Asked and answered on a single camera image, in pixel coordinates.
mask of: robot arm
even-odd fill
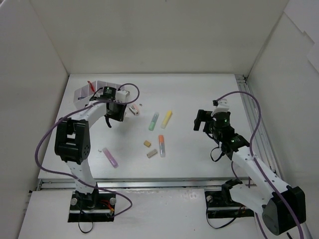
[[[257,185],[260,193],[248,188],[240,180],[229,180],[222,185],[222,195],[226,203],[241,203],[252,211],[261,215],[266,227],[275,235],[279,235],[296,226],[287,207],[267,183],[257,167],[257,159],[263,172],[272,181],[281,195],[287,200],[300,223],[306,221],[305,194],[299,188],[292,188],[274,174],[264,162],[255,154],[250,153],[249,142],[241,135],[235,133],[230,126],[229,105],[226,99],[214,102],[216,109],[211,111],[199,110],[194,121],[194,130],[198,131],[201,122],[205,122],[204,132],[212,134],[212,139],[221,145],[222,152],[243,168]]]
[[[54,151],[69,166],[71,173],[83,182],[96,186],[92,177],[88,156],[91,149],[89,128],[101,117],[105,117],[106,124],[111,127],[109,119],[123,121],[126,105],[117,104],[125,102],[127,91],[118,91],[116,88],[104,87],[100,97],[92,97],[88,109],[74,114],[58,125]],[[114,103],[97,104],[100,100],[110,100]],[[94,207],[98,190],[87,187],[76,181],[75,193],[78,198],[85,201],[87,207]]]

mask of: screw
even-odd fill
[[[112,206],[114,206],[114,205],[116,204],[116,198],[111,198],[111,199],[110,199],[110,204],[111,204]]]
[[[213,201],[213,196],[211,196],[211,195],[207,196],[206,201],[211,203]]]
[[[75,206],[77,204],[78,200],[76,198],[71,199],[71,205]]]

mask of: small wooden block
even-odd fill
[[[158,153],[158,151],[156,150],[156,149],[153,149],[151,152],[149,152],[148,154],[147,154],[147,157],[148,158],[151,158],[151,157],[153,157],[155,154],[157,154]]]
[[[151,145],[151,143],[150,142],[148,142],[147,140],[145,140],[145,142],[144,142],[144,145],[146,146],[146,147],[150,147],[150,145]]]

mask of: yellow glue stick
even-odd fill
[[[172,111],[168,111],[167,113],[166,113],[166,116],[165,116],[165,118],[164,118],[164,120],[163,120],[163,123],[161,123],[161,128],[165,128],[166,127],[166,125],[167,125],[167,123],[168,123],[168,121],[169,121],[169,119],[170,119],[170,117],[171,117],[171,115],[173,114],[173,112]]]

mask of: red wire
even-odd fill
[[[107,206],[111,211],[114,211],[114,209],[111,207],[110,202],[107,200],[101,200],[101,203],[105,206]]]

